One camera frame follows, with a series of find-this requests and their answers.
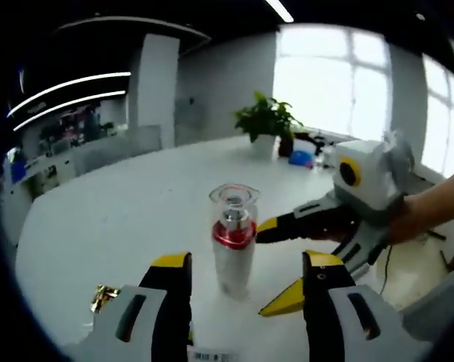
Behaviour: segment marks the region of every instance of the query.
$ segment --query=window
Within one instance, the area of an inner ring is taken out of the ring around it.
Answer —
[[[274,97],[306,127],[381,140],[388,126],[389,67],[383,37],[338,26],[281,28]]]
[[[428,119],[422,165],[450,177],[454,174],[454,74],[424,56],[428,86]]]

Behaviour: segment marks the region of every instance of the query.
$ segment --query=desk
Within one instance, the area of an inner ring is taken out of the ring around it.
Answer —
[[[256,160],[250,151],[247,137],[168,149],[87,173],[36,199],[23,227],[16,275],[51,338],[65,345],[86,336],[98,283],[137,285],[160,255],[188,250],[196,345],[228,348],[248,361],[306,361],[302,312],[276,318],[257,312],[302,275],[303,250],[330,252],[336,244],[256,245],[250,298],[231,300],[216,283],[208,194],[228,182],[252,186],[261,192],[264,220],[319,198],[331,177],[286,160]]]

